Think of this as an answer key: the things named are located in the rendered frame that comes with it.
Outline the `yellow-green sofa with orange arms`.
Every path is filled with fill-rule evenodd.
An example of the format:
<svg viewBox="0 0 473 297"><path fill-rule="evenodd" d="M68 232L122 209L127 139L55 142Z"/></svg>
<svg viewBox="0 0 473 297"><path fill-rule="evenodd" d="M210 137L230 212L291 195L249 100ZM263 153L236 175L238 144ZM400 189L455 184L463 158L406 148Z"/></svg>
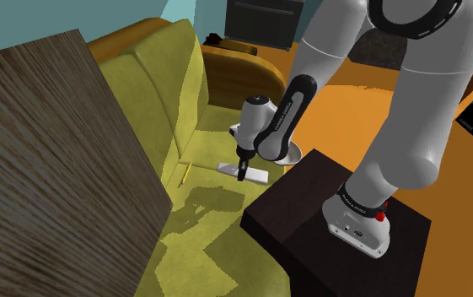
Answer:
<svg viewBox="0 0 473 297"><path fill-rule="evenodd" d="M277 100L282 74L202 46L187 19L145 19L89 49L173 204L134 297L291 297L287 273L240 226L267 184L217 171L238 160L228 130L245 99Z"/></svg>

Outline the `wood-grain cabinet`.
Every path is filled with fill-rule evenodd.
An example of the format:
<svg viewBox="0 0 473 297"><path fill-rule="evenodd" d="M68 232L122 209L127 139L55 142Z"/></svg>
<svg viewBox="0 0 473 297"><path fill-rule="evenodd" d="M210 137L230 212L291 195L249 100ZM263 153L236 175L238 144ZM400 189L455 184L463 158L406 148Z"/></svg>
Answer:
<svg viewBox="0 0 473 297"><path fill-rule="evenodd" d="M134 297L171 208L79 31L0 50L0 297Z"/></svg>

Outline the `white remote control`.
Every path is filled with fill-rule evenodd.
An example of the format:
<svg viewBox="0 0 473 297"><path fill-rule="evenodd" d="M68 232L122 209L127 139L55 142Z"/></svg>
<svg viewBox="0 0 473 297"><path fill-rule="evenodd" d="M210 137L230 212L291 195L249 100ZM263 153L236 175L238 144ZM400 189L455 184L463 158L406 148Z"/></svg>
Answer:
<svg viewBox="0 0 473 297"><path fill-rule="evenodd" d="M224 173L229 176L233 176L236 179L239 178L239 168L237 165L218 163L217 171ZM259 170L256 168L249 167L245 172L244 181L253 181L256 183L267 184L269 173L266 170Z"/></svg>

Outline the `black cabinet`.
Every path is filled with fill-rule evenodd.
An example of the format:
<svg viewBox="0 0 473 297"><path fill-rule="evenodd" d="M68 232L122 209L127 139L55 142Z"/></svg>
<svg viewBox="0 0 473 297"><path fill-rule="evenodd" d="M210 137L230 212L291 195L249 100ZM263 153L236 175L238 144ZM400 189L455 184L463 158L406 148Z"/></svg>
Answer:
<svg viewBox="0 0 473 297"><path fill-rule="evenodd" d="M224 35L289 51L304 0L227 0Z"/></svg>

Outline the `white bowl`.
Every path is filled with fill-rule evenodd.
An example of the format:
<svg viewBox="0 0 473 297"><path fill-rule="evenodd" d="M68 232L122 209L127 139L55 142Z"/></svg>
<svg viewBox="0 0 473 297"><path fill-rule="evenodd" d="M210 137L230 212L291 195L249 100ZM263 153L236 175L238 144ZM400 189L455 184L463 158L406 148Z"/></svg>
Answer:
<svg viewBox="0 0 473 297"><path fill-rule="evenodd" d="M293 141L288 145L287 155L280 160L276 160L276 165L296 165L303 158L303 152L300 147Z"/></svg>

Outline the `dark robot stand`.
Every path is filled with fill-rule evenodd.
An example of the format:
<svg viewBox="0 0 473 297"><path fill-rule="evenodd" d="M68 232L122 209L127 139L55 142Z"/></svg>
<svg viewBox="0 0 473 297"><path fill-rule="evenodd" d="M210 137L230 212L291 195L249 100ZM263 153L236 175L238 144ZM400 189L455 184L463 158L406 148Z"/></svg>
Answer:
<svg viewBox="0 0 473 297"><path fill-rule="evenodd" d="M430 219L390 198L389 249L363 254L328 230L321 211L350 174L313 149L245 209L240 226L288 274L291 297L414 297Z"/></svg>

